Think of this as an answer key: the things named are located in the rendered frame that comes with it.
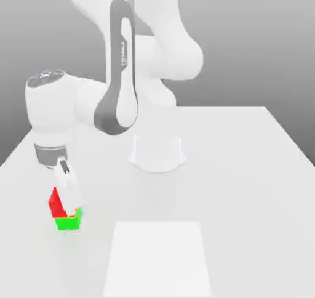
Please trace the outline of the small green cube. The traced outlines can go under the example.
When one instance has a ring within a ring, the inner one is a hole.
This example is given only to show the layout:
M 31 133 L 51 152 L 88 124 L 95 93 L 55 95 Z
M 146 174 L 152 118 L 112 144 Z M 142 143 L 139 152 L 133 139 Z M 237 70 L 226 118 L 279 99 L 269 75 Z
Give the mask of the small green cube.
M 70 216 L 65 211 L 54 218 L 59 230 L 79 230 L 82 220 L 82 208 L 75 209 L 74 215 Z

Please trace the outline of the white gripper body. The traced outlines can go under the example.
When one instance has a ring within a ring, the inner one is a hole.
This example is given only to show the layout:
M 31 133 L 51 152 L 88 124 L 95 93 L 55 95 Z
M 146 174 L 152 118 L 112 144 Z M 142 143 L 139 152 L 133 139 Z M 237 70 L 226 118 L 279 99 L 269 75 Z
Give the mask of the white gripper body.
M 68 169 L 69 172 L 64 172 L 61 166 L 55 168 L 56 188 L 67 215 L 75 215 L 76 209 L 82 206 L 82 194 L 73 167 Z

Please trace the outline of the small red cube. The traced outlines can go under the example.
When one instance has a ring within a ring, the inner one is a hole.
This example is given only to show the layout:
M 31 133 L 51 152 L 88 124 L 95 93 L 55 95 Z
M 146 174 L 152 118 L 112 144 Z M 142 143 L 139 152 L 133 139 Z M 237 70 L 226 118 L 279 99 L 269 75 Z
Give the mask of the small red cube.
M 66 213 L 56 187 L 52 190 L 49 198 L 49 208 L 53 218 L 72 218 L 75 217 L 77 211 L 77 209 L 75 209 L 73 215 L 68 215 Z

